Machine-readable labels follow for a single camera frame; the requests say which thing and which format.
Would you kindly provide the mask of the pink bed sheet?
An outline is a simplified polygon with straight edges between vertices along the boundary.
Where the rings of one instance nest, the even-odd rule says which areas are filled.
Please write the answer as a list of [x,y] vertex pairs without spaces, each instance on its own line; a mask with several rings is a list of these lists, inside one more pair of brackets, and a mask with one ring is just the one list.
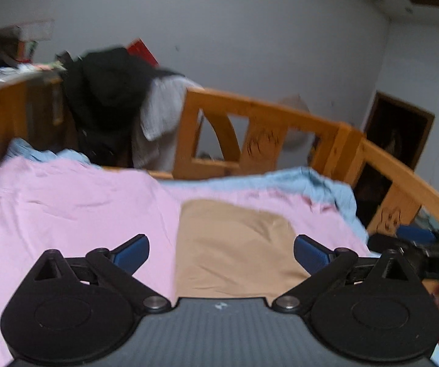
[[[175,298],[175,241],[181,205],[188,200],[225,201],[287,219],[334,249],[368,255],[333,204],[276,188],[215,191],[167,187],[145,172],[110,172],[67,159],[48,162],[11,158],[0,165],[0,317],[34,262],[46,249],[80,257],[99,247],[113,249],[129,238],[149,238],[149,259],[137,279]],[[0,366],[11,354],[0,332]]]

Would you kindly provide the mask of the dark wooden door frame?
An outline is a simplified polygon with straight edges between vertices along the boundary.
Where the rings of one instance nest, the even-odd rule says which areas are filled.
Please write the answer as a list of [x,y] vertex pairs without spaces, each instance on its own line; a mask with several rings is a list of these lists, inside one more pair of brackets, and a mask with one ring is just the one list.
[[[410,169],[419,162],[435,115],[399,98],[377,92],[364,133],[368,141]],[[391,181],[367,165],[353,189],[357,217],[367,226],[387,195]]]

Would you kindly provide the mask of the tan hooded zip jacket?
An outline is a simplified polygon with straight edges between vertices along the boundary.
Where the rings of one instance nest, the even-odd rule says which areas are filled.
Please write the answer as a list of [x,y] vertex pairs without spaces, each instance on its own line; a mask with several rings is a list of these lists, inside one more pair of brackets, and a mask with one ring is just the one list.
[[288,220],[223,201],[187,201],[175,253],[177,297],[264,297],[269,302],[310,275],[293,254]]

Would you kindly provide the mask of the grey striped cloth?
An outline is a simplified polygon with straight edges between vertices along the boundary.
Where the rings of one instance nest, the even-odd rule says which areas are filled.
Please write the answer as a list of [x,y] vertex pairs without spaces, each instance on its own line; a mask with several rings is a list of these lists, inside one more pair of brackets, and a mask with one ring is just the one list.
[[170,172],[175,163],[177,131],[189,89],[202,86],[184,76],[155,78],[135,119],[133,167]]

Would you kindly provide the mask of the light blue bed sheet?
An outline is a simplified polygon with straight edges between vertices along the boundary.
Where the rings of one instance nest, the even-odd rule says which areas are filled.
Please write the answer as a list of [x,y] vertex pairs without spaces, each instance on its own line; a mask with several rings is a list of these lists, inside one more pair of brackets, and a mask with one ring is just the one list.
[[[83,153],[65,149],[58,153],[50,150],[38,151],[22,138],[10,141],[2,161],[21,157],[29,161],[48,162],[59,158],[89,165],[90,160]],[[167,187],[206,188],[215,191],[266,190],[276,188],[288,193],[304,195],[315,202],[329,203],[337,207],[342,218],[362,242],[368,240],[368,233],[356,216],[357,204],[349,185],[332,181],[309,167],[294,167],[263,175],[213,178],[203,181],[164,180]]]

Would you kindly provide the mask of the wooden bed frame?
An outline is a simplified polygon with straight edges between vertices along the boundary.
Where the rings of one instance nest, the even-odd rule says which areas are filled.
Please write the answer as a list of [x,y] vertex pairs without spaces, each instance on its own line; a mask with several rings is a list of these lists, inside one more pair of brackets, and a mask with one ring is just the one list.
[[316,136],[310,167],[319,174],[355,187],[370,166],[391,181],[369,233],[392,235],[399,224],[414,221],[420,209],[439,222],[439,192],[359,130],[217,90],[187,91],[173,169],[150,174],[162,180],[205,180],[273,172],[289,130]]

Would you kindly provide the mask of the red paper on wall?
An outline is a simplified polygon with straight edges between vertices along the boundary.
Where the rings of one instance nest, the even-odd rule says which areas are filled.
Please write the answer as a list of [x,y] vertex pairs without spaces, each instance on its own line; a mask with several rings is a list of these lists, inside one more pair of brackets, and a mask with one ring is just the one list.
[[159,62],[156,60],[156,58],[153,56],[153,54],[147,48],[144,41],[140,38],[134,40],[126,48],[126,50],[130,55],[140,57],[141,59],[146,61],[148,64],[152,65],[153,67],[158,67],[158,65],[159,65]]

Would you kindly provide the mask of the black jacket on rail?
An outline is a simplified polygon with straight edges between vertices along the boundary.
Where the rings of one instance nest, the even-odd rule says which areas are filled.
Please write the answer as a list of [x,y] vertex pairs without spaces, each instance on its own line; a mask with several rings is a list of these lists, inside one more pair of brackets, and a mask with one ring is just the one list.
[[135,119],[152,81],[173,76],[123,46],[86,53],[64,66],[63,101],[81,153],[100,166],[132,166]]

